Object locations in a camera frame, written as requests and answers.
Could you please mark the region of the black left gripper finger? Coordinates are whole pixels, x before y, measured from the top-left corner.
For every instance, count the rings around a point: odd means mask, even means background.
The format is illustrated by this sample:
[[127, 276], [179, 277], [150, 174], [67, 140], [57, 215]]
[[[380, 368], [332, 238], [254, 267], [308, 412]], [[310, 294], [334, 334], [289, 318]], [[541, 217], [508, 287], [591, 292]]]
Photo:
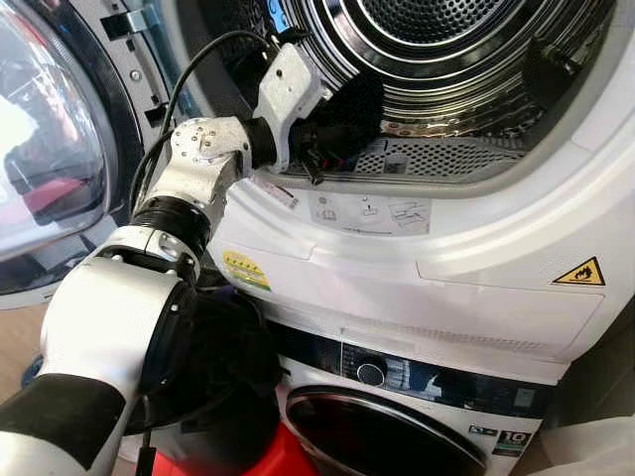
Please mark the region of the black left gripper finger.
[[354, 110], [335, 118], [335, 152], [340, 156], [362, 153], [381, 135], [382, 113]]
[[339, 109], [353, 115], [384, 114], [384, 82], [372, 73], [358, 73], [339, 89]]

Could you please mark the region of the black clothes pile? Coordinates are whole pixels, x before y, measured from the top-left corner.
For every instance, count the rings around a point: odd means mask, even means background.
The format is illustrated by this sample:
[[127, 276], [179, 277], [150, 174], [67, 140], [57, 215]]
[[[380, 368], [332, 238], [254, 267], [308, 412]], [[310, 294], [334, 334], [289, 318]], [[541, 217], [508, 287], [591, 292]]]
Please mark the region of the black clothes pile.
[[127, 435], [151, 443], [190, 476], [242, 476], [280, 425], [274, 389], [282, 369], [266, 318], [232, 286], [196, 298], [190, 352], [171, 384], [137, 407]]

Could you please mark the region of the white washing machine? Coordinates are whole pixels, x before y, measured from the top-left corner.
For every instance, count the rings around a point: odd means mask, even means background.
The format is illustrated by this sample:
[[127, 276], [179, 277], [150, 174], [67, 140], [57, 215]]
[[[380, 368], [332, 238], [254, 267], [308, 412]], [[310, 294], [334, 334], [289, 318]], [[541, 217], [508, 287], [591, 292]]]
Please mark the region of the white washing machine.
[[[337, 337], [295, 329], [286, 323], [271, 321], [268, 330], [283, 369], [276, 398], [286, 427], [289, 426], [283, 416], [282, 402], [290, 391], [313, 385], [346, 387], [419, 410], [452, 427], [481, 450], [488, 463], [484, 476], [512, 475], [527, 449], [520, 458], [493, 456], [491, 449], [498, 432], [503, 429], [534, 432], [535, 439], [557, 393], [554, 384], [481, 375], [467, 369], [417, 361]], [[355, 380], [355, 366], [367, 357], [387, 362], [384, 386], [371, 387]]]

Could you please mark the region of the perforated grey lint filter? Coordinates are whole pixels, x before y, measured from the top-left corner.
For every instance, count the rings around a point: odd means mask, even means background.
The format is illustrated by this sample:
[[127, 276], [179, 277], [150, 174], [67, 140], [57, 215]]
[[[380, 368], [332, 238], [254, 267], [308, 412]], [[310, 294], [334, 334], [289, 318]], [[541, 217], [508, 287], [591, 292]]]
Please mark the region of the perforated grey lint filter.
[[473, 184], [508, 172], [527, 151], [494, 137], [380, 137], [337, 165], [340, 176], [425, 184]]

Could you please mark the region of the steel dryer drum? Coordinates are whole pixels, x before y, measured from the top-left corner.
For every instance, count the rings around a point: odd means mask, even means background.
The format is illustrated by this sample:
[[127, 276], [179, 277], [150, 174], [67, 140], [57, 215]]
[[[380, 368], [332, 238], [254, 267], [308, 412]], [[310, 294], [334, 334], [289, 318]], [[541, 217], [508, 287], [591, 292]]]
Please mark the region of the steel dryer drum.
[[593, 58], [616, 0], [183, 0], [211, 35], [298, 28], [323, 85], [358, 75], [384, 87], [381, 123], [400, 137], [517, 139], [552, 108], [527, 64], [564, 86]]

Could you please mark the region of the yellow green round sticker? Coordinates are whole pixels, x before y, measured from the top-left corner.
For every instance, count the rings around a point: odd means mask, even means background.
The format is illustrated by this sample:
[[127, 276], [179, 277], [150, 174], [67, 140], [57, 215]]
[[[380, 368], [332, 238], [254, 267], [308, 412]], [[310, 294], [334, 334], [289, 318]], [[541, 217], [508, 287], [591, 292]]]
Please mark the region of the yellow green round sticker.
[[266, 273], [248, 255], [241, 254], [239, 251], [223, 251], [221, 258], [228, 274], [234, 280], [253, 286], [254, 289], [267, 292], [272, 290]]

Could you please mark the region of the white tumble dryer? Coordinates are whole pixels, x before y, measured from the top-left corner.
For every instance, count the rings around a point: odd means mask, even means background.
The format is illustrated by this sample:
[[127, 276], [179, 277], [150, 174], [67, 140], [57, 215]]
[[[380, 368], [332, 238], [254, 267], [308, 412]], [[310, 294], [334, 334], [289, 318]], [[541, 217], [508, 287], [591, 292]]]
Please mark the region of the white tumble dryer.
[[[326, 228], [273, 202], [267, 173], [230, 194], [213, 253], [245, 251], [269, 321], [423, 361], [554, 384], [630, 302], [635, 210], [634, 0], [616, 0], [555, 123], [511, 171], [431, 199], [430, 232]], [[553, 285], [597, 257], [604, 287]]]

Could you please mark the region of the dark drum paddle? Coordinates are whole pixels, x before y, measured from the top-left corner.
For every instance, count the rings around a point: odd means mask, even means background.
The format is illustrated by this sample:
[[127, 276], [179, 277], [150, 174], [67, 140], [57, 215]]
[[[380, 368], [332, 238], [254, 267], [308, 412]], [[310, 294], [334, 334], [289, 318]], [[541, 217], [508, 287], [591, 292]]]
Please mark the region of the dark drum paddle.
[[555, 47], [540, 38], [528, 41], [522, 66], [528, 98], [539, 107], [552, 107], [572, 86], [569, 63]]

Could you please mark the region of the metal dryer door hinge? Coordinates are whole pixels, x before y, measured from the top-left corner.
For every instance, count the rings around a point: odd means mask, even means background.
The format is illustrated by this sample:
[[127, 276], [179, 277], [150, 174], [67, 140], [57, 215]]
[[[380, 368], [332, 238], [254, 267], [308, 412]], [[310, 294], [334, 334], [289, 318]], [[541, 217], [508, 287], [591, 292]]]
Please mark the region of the metal dryer door hinge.
[[141, 6], [139, 9], [105, 15], [99, 20], [109, 41], [127, 38], [154, 29], [162, 23], [153, 5]]

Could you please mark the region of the black washer dial knob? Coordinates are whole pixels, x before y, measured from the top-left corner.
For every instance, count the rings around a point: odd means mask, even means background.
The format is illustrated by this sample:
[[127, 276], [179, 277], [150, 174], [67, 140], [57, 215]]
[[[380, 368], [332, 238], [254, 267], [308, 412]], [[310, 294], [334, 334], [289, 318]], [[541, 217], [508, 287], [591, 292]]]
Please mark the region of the black washer dial knob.
[[378, 357], [367, 357], [354, 368], [355, 380], [371, 387], [382, 387], [387, 381], [387, 362]]

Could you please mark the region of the yellow fire warning triangle sticker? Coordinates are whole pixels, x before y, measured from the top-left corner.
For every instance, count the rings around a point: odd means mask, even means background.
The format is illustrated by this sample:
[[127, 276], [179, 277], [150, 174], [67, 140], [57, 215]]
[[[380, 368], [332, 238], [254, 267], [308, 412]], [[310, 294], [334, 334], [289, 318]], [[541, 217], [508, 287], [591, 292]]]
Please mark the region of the yellow fire warning triangle sticker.
[[561, 276], [552, 280], [553, 285], [604, 287], [606, 277], [603, 276], [602, 269], [597, 257], [590, 257], [585, 262], [569, 269]]

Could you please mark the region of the round glass dryer door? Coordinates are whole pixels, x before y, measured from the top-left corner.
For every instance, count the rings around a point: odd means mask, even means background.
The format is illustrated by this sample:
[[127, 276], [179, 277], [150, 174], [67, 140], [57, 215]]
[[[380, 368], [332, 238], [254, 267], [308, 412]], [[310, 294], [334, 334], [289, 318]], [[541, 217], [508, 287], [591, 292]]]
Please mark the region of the round glass dryer door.
[[45, 303], [126, 214], [141, 131], [69, 0], [0, 0], [0, 309]]

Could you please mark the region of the red laundry basket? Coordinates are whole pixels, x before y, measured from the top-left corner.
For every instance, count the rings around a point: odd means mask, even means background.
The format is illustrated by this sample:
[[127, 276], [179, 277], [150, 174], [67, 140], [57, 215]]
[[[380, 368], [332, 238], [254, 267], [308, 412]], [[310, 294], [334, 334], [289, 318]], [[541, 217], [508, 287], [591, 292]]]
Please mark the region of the red laundry basket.
[[[150, 476], [196, 476], [172, 459], [156, 454]], [[246, 470], [231, 476], [320, 476], [303, 446], [284, 424], [278, 424], [266, 452]]]

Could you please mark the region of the warranty sticker with ten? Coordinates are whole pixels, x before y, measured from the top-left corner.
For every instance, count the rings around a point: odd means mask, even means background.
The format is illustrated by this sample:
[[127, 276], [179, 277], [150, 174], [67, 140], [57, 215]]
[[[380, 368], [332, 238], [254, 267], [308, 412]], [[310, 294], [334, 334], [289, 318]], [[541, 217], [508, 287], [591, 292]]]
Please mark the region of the warranty sticker with ten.
[[520, 458], [525, 453], [528, 444], [534, 439], [534, 432], [500, 430], [496, 436], [496, 443], [491, 449], [493, 456]]

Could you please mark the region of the white fabric sheet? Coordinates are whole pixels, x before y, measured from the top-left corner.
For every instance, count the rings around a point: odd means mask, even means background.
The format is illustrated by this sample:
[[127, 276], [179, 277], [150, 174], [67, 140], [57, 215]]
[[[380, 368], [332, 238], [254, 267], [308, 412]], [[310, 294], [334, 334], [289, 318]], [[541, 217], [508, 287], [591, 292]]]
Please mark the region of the white fabric sheet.
[[549, 429], [541, 435], [549, 466], [530, 476], [635, 476], [635, 417]]

